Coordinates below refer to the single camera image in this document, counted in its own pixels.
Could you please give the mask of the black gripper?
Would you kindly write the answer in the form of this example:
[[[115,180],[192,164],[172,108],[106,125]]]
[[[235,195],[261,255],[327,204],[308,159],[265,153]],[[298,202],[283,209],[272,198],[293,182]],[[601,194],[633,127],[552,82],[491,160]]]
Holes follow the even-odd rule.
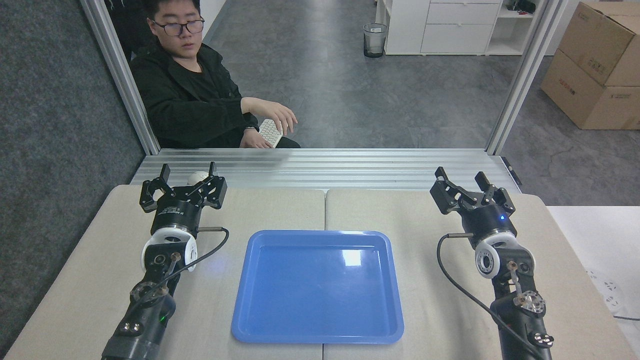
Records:
[[[434,202],[441,214],[460,213],[462,228],[466,233],[473,234],[471,248],[477,248],[480,241],[498,231],[517,235],[510,221],[515,207],[507,190],[491,184],[484,172],[480,171],[474,177],[483,194],[480,207],[477,207],[477,196],[450,181],[443,166],[436,169],[435,177],[436,181],[429,191]]]
[[[226,178],[216,175],[215,162],[211,161],[208,172],[196,171],[187,180],[187,200],[178,198],[160,198],[154,200],[155,191],[162,191],[163,195],[175,196],[175,191],[168,185],[170,167],[165,163],[160,174],[153,180],[142,183],[139,204],[146,212],[155,211],[151,234],[162,228],[179,228],[190,234],[198,231],[201,221],[202,207],[222,208],[227,191]]]

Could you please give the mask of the person's right hand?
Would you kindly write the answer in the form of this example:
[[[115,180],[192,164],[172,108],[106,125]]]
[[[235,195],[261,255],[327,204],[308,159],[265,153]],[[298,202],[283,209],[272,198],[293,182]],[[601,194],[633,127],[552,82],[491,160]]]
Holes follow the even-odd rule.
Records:
[[[243,130],[240,148],[272,149],[274,146],[267,141],[256,128],[248,127]]]

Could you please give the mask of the person's left hand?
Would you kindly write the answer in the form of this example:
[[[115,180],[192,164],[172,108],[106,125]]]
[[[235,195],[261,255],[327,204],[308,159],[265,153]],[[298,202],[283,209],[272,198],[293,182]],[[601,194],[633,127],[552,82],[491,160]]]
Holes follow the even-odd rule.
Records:
[[[294,133],[295,125],[298,123],[292,109],[274,101],[254,98],[250,112],[272,119],[276,129],[281,130],[283,135]]]

